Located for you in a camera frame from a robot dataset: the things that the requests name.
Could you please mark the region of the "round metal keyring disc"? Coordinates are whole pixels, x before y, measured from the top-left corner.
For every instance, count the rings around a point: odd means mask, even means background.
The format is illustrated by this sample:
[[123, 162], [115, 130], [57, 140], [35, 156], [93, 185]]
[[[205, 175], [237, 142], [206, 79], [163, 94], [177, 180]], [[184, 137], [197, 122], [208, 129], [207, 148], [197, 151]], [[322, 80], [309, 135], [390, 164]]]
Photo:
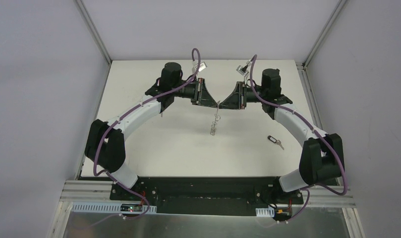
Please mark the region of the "round metal keyring disc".
[[219, 105], [220, 105], [220, 101], [217, 102], [217, 108], [214, 114], [214, 120], [212, 121], [211, 124], [211, 128], [210, 128], [210, 135], [211, 136], [215, 136], [216, 135], [216, 131], [217, 131], [217, 124], [218, 121], [221, 119], [221, 116], [219, 115]]

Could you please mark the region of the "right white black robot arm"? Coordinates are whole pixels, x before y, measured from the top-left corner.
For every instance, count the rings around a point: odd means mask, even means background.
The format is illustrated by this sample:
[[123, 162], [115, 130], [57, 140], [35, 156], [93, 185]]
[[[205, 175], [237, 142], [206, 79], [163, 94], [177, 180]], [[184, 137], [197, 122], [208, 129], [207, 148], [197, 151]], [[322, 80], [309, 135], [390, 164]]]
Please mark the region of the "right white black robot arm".
[[243, 110], [247, 103], [261, 103], [264, 113], [287, 129], [302, 148], [298, 169], [274, 182], [273, 200], [284, 203], [295, 190], [323, 186], [325, 181], [336, 178], [343, 180], [344, 189], [339, 194], [344, 195], [347, 182], [341, 137], [326, 133], [297, 111], [292, 100], [282, 94], [279, 69], [263, 70], [261, 85], [253, 80], [250, 83], [238, 82], [233, 92], [219, 103], [219, 109]]

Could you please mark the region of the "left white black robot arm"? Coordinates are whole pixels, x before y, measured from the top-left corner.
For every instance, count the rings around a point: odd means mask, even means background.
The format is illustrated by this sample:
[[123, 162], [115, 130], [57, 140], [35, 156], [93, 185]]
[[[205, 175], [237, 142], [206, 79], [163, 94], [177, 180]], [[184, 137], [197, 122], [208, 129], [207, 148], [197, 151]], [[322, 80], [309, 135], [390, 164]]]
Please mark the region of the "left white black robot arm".
[[84, 155], [123, 185], [122, 194], [128, 200], [138, 199], [141, 187], [136, 184], [138, 175], [127, 165], [126, 139], [150, 118], [163, 113], [176, 97], [188, 98], [196, 106], [218, 107], [218, 102], [206, 88], [205, 80], [197, 77], [197, 73], [205, 68], [203, 62], [196, 65], [193, 74], [183, 80], [181, 65], [168, 62], [156, 83], [136, 105], [107, 121], [97, 119], [91, 123]]

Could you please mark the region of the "key with black tag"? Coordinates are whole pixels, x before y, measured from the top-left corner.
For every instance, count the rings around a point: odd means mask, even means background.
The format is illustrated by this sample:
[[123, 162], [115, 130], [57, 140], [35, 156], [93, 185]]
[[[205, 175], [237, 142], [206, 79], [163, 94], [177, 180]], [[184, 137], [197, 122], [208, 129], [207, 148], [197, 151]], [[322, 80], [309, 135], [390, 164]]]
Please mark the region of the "key with black tag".
[[274, 138], [273, 136], [269, 135], [269, 136], [267, 137], [267, 139], [268, 139], [269, 141], [271, 141], [272, 143], [274, 143], [274, 144], [280, 146], [283, 150], [285, 149], [285, 148], [283, 147], [283, 145], [282, 145], [282, 142], [281, 142], [280, 140]]

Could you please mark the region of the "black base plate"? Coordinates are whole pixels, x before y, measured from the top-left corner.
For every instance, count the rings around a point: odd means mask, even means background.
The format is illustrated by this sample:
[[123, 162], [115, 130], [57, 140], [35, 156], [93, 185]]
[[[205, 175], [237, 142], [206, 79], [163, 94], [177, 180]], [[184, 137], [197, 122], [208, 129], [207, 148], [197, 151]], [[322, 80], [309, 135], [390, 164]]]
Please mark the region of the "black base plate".
[[140, 195], [161, 214], [254, 216], [257, 208], [302, 206], [299, 190], [283, 194], [276, 177], [139, 177], [126, 191], [113, 184], [110, 200], [142, 203]]

